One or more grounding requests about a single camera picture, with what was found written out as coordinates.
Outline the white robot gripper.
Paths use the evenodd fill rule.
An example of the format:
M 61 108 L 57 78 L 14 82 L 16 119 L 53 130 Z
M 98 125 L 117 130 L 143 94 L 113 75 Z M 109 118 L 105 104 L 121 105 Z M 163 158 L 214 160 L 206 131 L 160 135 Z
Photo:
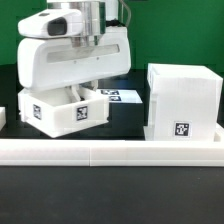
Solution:
M 23 39 L 18 47 L 20 84 L 32 91 L 69 87 L 72 102 L 98 89 L 102 78 L 126 74 L 131 67 L 127 29 L 107 27 L 97 45 L 73 47 L 70 38 Z

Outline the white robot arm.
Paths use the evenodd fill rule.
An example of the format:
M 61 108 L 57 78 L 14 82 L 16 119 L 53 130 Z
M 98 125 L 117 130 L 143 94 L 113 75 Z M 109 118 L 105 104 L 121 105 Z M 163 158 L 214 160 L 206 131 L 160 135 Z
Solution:
M 47 0 L 47 8 L 21 20 L 17 51 L 20 84 L 31 91 L 79 86 L 130 70 L 127 28 L 109 0 Z

